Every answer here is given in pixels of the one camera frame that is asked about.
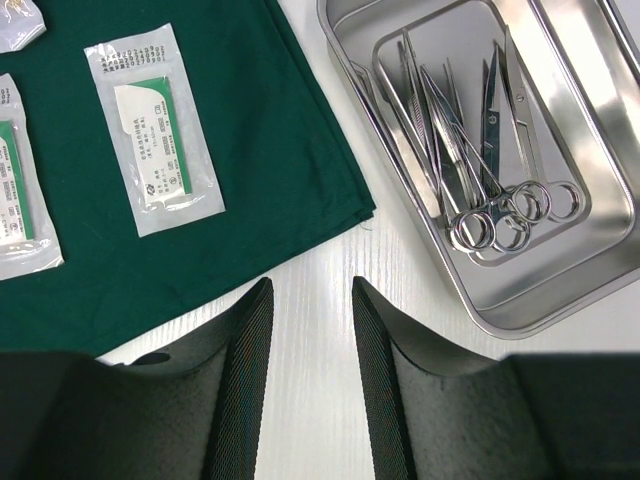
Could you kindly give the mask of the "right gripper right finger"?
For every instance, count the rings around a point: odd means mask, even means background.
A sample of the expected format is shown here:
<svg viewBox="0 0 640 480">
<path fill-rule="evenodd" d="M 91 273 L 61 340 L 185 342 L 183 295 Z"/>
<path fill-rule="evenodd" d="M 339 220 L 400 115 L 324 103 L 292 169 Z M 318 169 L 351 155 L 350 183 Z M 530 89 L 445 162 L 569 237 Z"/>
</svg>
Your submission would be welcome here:
<svg viewBox="0 0 640 480">
<path fill-rule="evenodd" d="M 439 335 L 365 278 L 353 322 L 379 479 L 635 479 L 639 357 L 512 354 Z"/>
</svg>

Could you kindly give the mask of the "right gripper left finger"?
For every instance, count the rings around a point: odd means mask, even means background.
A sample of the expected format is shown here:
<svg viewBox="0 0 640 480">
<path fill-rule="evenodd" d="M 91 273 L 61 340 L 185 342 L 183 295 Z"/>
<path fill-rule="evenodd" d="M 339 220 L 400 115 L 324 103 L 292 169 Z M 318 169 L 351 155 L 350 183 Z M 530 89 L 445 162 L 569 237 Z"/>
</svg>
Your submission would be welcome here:
<svg viewBox="0 0 640 480">
<path fill-rule="evenodd" d="M 228 310 L 129 364 L 1 356 L 5 479 L 251 479 L 274 320 L 260 279 Z"/>
</svg>

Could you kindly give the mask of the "steel hemostat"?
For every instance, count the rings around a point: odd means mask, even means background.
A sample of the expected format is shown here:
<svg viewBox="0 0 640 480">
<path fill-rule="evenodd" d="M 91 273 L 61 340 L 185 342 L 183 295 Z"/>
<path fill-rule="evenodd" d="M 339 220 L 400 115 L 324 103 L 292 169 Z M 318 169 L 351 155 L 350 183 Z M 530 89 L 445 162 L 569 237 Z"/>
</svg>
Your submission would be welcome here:
<svg viewBox="0 0 640 480">
<path fill-rule="evenodd" d="M 503 186 L 426 66 L 418 62 L 407 30 L 402 31 L 401 47 L 409 118 L 433 174 L 433 190 L 450 245 L 466 254 L 525 250 L 533 226 L 550 214 L 547 188 L 534 180 Z"/>
</svg>

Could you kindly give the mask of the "steel tweezers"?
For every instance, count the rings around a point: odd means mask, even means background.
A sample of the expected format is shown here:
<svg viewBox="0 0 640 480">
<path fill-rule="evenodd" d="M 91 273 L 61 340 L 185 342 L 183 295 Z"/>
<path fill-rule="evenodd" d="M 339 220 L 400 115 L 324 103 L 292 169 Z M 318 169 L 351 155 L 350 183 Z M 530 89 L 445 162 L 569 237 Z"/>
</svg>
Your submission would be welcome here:
<svg viewBox="0 0 640 480">
<path fill-rule="evenodd" d="M 441 89 L 429 74 L 426 66 L 419 66 L 432 124 L 441 143 L 442 179 L 452 193 L 457 194 L 457 206 L 468 210 L 476 206 L 477 195 L 469 173 L 468 158 L 463 148 L 460 123 Z"/>
<path fill-rule="evenodd" d="M 456 171 L 451 160 L 445 155 L 444 144 L 435 125 L 435 113 L 430 106 L 427 84 L 419 71 L 416 52 L 406 29 L 402 30 L 400 47 L 401 63 L 409 90 L 409 116 L 419 143 L 428 157 L 441 213 L 446 220 L 451 220 L 457 213 L 455 200 L 458 188 L 450 184 L 455 179 Z"/>
</svg>

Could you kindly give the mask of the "stainless steel tray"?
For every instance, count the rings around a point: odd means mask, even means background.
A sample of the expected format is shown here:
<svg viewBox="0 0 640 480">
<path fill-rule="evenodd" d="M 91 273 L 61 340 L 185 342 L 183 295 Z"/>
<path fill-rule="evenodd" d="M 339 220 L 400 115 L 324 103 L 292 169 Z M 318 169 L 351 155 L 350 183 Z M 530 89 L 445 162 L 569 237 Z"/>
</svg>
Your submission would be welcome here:
<svg viewBox="0 0 640 480">
<path fill-rule="evenodd" d="M 478 327 L 524 338 L 638 279 L 639 53 L 613 2 L 321 1 L 317 12 L 455 305 Z M 506 25 L 548 179 L 574 182 L 584 204 L 574 221 L 535 224 L 519 253 L 466 254 L 448 241 L 409 118 L 402 30 L 480 155 L 483 64 L 499 46 L 499 181 L 514 187 L 528 179 L 502 79 Z"/>
</svg>

